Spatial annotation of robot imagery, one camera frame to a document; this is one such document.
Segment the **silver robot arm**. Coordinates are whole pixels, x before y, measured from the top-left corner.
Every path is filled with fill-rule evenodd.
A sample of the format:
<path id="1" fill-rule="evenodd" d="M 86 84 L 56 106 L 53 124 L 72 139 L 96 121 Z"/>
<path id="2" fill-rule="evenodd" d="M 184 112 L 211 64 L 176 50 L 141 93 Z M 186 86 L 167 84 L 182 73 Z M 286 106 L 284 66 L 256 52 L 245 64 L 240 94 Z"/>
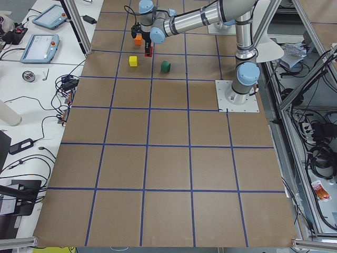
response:
<path id="1" fill-rule="evenodd" d="M 155 6 L 152 1 L 140 1 L 138 12 L 132 12 L 134 17 L 140 17 L 131 28 L 132 38 L 141 35 L 145 41 L 145 56 L 151 57 L 151 44 L 162 44 L 167 37 L 213 23 L 227 23 L 238 20 L 249 14 L 257 1 L 213 1 L 192 11 L 177 14 L 170 8 Z"/>
<path id="2" fill-rule="evenodd" d="M 226 99 L 235 105 L 243 105 L 257 83 L 260 69 L 256 64 L 257 50 L 253 45 L 253 18 L 250 11 L 235 20 L 236 67 L 235 78 L 225 92 Z"/>

